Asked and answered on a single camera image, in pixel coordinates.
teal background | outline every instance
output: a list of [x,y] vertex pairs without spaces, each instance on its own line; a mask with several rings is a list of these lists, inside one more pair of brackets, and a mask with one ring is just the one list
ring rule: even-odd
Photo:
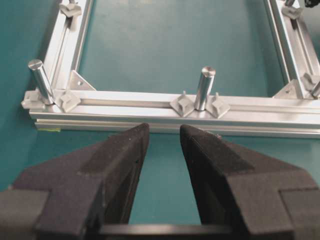
[[[20,102],[29,60],[44,58],[56,1],[2,2],[0,190],[25,168],[104,140],[110,132],[37,131]],[[320,7],[306,9],[320,53]],[[195,93],[201,67],[221,95],[272,96],[283,86],[262,0],[97,0],[79,72],[98,90]],[[225,137],[307,169],[320,184],[320,141]],[[199,224],[179,136],[151,134],[130,223]]]

aluminum rail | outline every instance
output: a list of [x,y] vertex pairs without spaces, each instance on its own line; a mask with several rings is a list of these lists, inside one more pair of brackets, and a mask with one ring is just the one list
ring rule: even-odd
[[[305,73],[320,76],[319,60],[305,21],[302,16],[292,20],[284,15],[284,0],[264,0],[264,3],[285,83],[297,79],[296,94],[303,99],[307,92],[301,77]],[[299,2],[296,0],[292,7],[299,8]]]
[[[94,0],[76,2],[82,9],[82,14],[76,18],[77,27],[71,29],[72,19],[59,10],[43,62],[53,89],[66,89],[71,71],[77,71],[80,65]],[[67,5],[69,0],[60,3]]]
[[[207,111],[180,117],[170,108],[178,94],[71,91],[82,99],[70,112],[56,105],[30,111],[38,128],[118,131],[138,123],[150,124],[152,132],[177,133],[181,124],[191,124],[222,135],[320,137],[320,101],[266,97],[220,96],[230,105],[223,118]],[[187,95],[192,101],[195,95]]]

metal pin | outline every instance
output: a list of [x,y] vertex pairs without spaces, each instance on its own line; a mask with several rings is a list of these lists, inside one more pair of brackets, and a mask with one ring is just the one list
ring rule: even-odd
[[206,108],[207,96],[211,92],[211,88],[214,83],[216,70],[209,66],[205,66],[201,70],[201,76],[199,80],[198,90],[196,92],[196,98],[194,102],[194,108],[198,111],[203,111]]
[[315,85],[315,87],[312,90],[311,94],[315,98],[319,98],[320,97],[320,81],[317,83],[317,85]]
[[53,104],[54,94],[49,83],[43,62],[39,59],[34,59],[28,63],[28,67],[33,72],[36,85],[42,95],[44,104]]

gripper jaw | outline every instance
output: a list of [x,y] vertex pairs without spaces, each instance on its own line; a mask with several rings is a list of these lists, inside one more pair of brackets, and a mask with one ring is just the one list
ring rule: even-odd
[[202,224],[224,224],[244,239],[320,239],[320,191],[302,168],[180,128]]

rectangular frame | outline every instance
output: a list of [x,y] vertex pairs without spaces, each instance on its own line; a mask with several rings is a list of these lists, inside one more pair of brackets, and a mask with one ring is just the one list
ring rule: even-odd
[[[79,67],[93,5],[93,0],[78,0],[82,15],[76,19],[75,30],[70,30],[72,18],[61,11],[57,14],[44,69],[57,94],[68,91],[80,103],[68,112],[53,104],[30,109],[29,114],[37,128],[46,129],[122,131],[144,122],[154,133],[177,133],[181,124],[190,124],[220,135],[319,138],[320,101],[310,96],[308,99],[301,80],[304,73],[320,76],[319,61],[304,20],[285,17],[284,0],[264,1],[283,76],[288,84],[293,79],[298,83],[294,99],[287,99],[285,94],[273,98],[220,96],[230,106],[221,118],[196,110],[181,117],[170,106],[180,94],[96,91],[91,86],[86,88],[84,79],[85,86],[71,84]],[[299,3],[296,1],[293,6],[298,8]],[[195,95],[187,96],[195,101]]]

